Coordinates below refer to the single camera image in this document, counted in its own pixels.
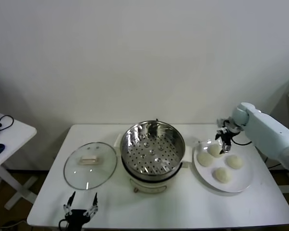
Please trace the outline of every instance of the metal rim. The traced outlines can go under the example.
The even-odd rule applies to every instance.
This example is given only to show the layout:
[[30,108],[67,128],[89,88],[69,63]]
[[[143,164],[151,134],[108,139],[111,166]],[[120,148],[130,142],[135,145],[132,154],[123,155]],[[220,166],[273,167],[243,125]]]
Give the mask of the metal rim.
[[145,182],[145,183],[150,183],[150,184],[161,183],[161,182],[169,180],[170,178],[174,177],[182,167],[182,163],[180,163],[178,169],[176,169],[176,171],[174,171],[172,175],[170,175],[167,178],[163,178],[162,180],[145,180],[145,179],[142,179],[142,178],[136,176],[135,174],[132,174],[131,171],[126,167],[126,165],[123,161],[122,161],[122,164],[123,164],[125,170],[128,172],[128,174],[130,174],[133,178],[135,178],[136,180]]
[[[98,184],[98,185],[96,185],[96,186],[94,186],[94,187],[92,187],[92,188],[89,188],[89,189],[77,188],[77,187],[71,185],[71,184],[67,181],[67,179],[66,179],[66,173],[65,173],[66,164],[67,164],[69,158],[70,158],[76,151],[78,151],[80,148],[82,148],[82,147],[84,147],[84,146],[86,146],[86,145],[88,145],[88,144],[93,144],[93,143],[105,144],[105,145],[107,145],[108,147],[110,147],[110,148],[114,151],[115,156],[116,156],[116,163],[115,163],[114,170],[112,171],[112,173],[109,175],[109,177],[108,177],[107,179],[105,179],[103,182],[101,182],[100,184]],[[66,162],[65,162],[64,168],[63,168],[63,176],[64,176],[64,179],[65,179],[66,183],[67,183],[69,186],[71,186],[73,189],[84,190],[84,191],[86,191],[86,190],[91,190],[91,189],[95,189],[95,188],[101,186],[101,185],[104,184],[107,180],[109,180],[109,179],[111,178],[111,176],[114,174],[114,172],[115,172],[115,170],[116,170],[116,168],[117,168],[117,164],[118,164],[117,152],[116,152],[116,150],[115,150],[113,147],[111,147],[108,143],[104,143],[104,142],[91,142],[91,143],[86,143],[86,144],[80,146],[78,149],[74,150],[74,151],[71,153],[71,155],[66,159]]]
[[[153,135],[151,136],[149,132],[147,133],[142,133],[141,131],[139,132],[139,134],[136,135],[136,137],[138,137],[138,142],[137,144],[133,144],[134,142],[134,139],[132,140],[132,145],[133,147],[131,146],[131,144],[127,144],[127,136],[129,136],[129,133],[132,135],[133,132],[135,132],[135,130],[137,131],[137,128],[141,127],[141,126],[145,126],[145,125],[150,125],[150,124],[156,124],[157,126],[158,125],[162,125],[164,126],[164,130],[161,130],[161,133],[159,134],[160,136],[163,136],[164,137],[160,137],[158,135]],[[167,132],[168,131],[171,131],[172,132],[172,135],[175,136],[175,138],[173,136],[170,136]],[[160,162],[160,171],[159,169],[157,169],[157,171],[148,171],[149,168],[145,168],[144,169],[146,170],[145,174],[142,174],[143,172],[141,170],[138,171],[138,168],[137,167],[132,167],[132,165],[138,165],[139,163],[139,169],[141,169],[142,164],[143,164],[143,161],[142,160],[144,157],[141,158],[138,158],[137,157],[140,157],[142,156],[142,152],[148,152],[148,150],[146,150],[146,141],[148,141],[148,145],[149,145],[149,142],[150,141],[152,142],[153,145],[155,145],[154,149],[157,150],[157,147],[156,145],[159,145],[158,148],[160,148],[160,146],[164,146],[166,147],[167,145],[167,150],[166,148],[163,150],[163,149],[160,149],[159,151],[159,154],[160,157],[162,158],[162,162]],[[175,144],[172,142],[174,140],[179,140],[179,146],[175,146]],[[123,135],[122,139],[121,139],[121,142],[120,142],[120,151],[121,151],[121,159],[122,159],[122,162],[125,166],[125,168],[129,169],[129,173],[132,175],[132,176],[135,176],[135,175],[138,175],[138,178],[140,178],[142,181],[147,181],[147,182],[156,182],[156,181],[160,181],[158,179],[154,180],[154,178],[166,178],[168,179],[171,175],[174,174],[174,172],[177,172],[179,169],[180,169],[180,164],[181,164],[181,160],[183,158],[183,155],[184,155],[184,152],[185,152],[185,142],[184,142],[184,139],[182,137],[182,135],[180,134],[180,132],[172,125],[170,124],[167,124],[165,122],[161,122],[161,121],[155,121],[155,120],[149,120],[149,121],[143,121],[143,122],[140,122],[138,124],[135,124],[133,126],[131,126]],[[167,161],[168,165],[166,165],[166,168],[164,168],[164,161]],[[154,165],[156,165],[156,163],[154,164],[154,161],[152,160],[152,165],[153,167],[156,167]]]

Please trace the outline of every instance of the floor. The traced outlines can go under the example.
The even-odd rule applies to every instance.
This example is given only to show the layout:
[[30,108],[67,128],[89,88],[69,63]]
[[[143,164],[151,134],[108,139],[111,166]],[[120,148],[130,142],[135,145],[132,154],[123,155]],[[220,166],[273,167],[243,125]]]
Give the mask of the floor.
[[[20,183],[25,183],[32,174],[28,173],[13,173],[12,174]],[[289,179],[285,173],[272,173],[275,181],[278,185],[289,184]],[[36,194],[39,193],[43,182],[46,179],[46,174],[38,174],[38,181],[30,188],[30,190]],[[5,203],[13,196],[15,190],[11,188],[7,183],[3,182],[0,185],[0,225],[3,226],[6,222],[14,220],[19,221],[26,219],[28,216],[32,204],[24,199],[21,199],[10,211],[4,208]],[[289,194],[284,195],[289,204]],[[3,229],[4,231],[30,231],[31,227],[26,223],[22,222],[18,225],[18,229]],[[289,231],[289,225],[277,226],[277,227],[265,227],[265,228],[254,228],[246,230],[257,230],[257,231]],[[33,227],[33,231],[50,231],[48,228]]]

